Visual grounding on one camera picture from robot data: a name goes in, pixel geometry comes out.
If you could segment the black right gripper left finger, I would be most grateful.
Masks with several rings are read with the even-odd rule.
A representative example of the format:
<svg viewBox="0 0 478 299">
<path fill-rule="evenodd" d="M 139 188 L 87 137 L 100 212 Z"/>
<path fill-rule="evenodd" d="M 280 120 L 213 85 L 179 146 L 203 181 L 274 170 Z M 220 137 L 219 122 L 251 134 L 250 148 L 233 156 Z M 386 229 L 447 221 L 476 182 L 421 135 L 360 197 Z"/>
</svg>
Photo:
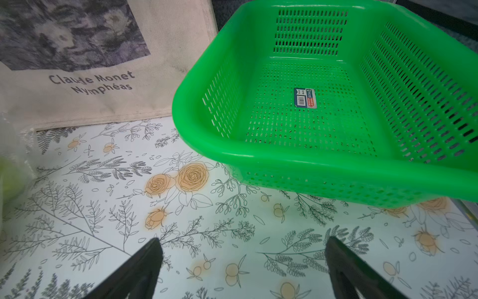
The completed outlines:
<svg viewBox="0 0 478 299">
<path fill-rule="evenodd" d="M 152 299 L 163 257 L 159 239 L 151 239 L 88 293 L 86 299 Z"/>
</svg>

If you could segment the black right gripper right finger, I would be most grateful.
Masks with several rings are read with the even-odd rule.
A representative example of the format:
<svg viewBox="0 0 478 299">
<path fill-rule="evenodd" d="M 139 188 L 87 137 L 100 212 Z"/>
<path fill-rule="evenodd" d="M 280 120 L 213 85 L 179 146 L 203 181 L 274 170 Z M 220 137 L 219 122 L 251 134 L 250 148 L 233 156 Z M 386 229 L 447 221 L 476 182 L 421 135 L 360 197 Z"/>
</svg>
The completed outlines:
<svg viewBox="0 0 478 299">
<path fill-rule="evenodd" d="M 337 299 L 358 299 L 360 295 L 365 299 L 406 298 L 338 238 L 329 238 L 325 256 Z"/>
</svg>

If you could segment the clear orange zip-top bag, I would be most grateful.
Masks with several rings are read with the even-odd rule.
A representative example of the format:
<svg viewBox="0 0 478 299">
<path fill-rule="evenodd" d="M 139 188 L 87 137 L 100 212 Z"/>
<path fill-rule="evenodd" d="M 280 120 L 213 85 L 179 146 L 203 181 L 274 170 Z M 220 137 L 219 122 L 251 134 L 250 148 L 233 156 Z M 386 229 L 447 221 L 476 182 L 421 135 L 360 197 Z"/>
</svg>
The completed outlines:
<svg viewBox="0 0 478 299">
<path fill-rule="evenodd" d="M 22 201 L 36 179 L 36 131 L 18 128 L 1 113 L 1 223 L 11 206 Z"/>
</svg>

